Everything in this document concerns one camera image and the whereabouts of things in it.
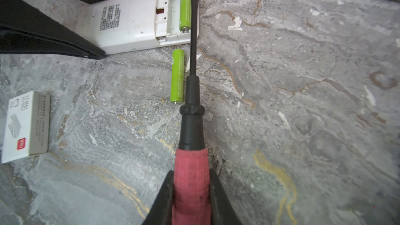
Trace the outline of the green battery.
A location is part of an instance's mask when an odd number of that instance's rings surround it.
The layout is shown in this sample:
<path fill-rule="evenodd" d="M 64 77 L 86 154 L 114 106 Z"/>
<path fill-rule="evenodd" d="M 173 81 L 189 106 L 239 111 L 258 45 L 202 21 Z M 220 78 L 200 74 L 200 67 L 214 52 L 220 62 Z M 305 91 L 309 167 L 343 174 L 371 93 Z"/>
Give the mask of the green battery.
<path fill-rule="evenodd" d="M 189 32 L 191 29 L 191 0 L 180 0 L 180 24 L 179 29 L 183 33 Z"/>
<path fill-rule="evenodd" d="M 173 65 L 171 71 L 170 101 L 173 103 L 183 102 L 184 85 L 184 51 L 176 49 L 173 51 Z"/>

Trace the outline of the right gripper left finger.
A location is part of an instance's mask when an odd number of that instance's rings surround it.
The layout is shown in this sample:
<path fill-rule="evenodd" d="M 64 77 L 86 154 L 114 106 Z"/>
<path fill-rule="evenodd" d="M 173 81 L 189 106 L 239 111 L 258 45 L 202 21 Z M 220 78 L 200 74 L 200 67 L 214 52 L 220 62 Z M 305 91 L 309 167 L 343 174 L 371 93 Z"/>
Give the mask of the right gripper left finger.
<path fill-rule="evenodd" d="M 174 172 L 170 170 L 142 225 L 171 225 L 174 191 Z"/>

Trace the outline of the red handled screwdriver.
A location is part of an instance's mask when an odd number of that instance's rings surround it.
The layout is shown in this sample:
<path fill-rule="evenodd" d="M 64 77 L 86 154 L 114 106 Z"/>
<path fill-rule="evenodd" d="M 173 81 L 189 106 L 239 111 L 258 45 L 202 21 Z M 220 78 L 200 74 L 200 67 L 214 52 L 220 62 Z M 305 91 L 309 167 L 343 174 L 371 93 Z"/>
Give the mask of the red handled screwdriver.
<path fill-rule="evenodd" d="M 176 151 L 172 223 L 174 225 L 209 225 L 209 163 L 205 146 L 200 102 L 200 79 L 196 74 L 197 26 L 199 0 L 191 0 L 190 72 L 186 79 L 185 103 L 180 107 L 181 133 Z"/>

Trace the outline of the white remote control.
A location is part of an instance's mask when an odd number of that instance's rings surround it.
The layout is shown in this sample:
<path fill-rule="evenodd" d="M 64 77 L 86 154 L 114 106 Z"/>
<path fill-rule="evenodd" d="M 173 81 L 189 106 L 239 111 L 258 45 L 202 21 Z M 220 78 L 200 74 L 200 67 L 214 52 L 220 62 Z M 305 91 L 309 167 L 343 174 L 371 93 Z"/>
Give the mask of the white remote control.
<path fill-rule="evenodd" d="M 81 9 L 76 33 L 111 55 L 188 44 L 179 24 L 180 0 L 107 0 Z"/>

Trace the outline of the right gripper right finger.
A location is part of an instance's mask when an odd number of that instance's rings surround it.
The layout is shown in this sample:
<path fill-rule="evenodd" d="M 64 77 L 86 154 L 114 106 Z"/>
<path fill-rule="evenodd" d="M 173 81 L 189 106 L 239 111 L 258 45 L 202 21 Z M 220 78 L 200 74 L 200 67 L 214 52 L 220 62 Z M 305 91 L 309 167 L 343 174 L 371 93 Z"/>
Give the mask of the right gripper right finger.
<path fill-rule="evenodd" d="M 210 203 L 212 225 L 241 225 L 228 196 L 223 188 L 218 174 L 210 169 Z"/>

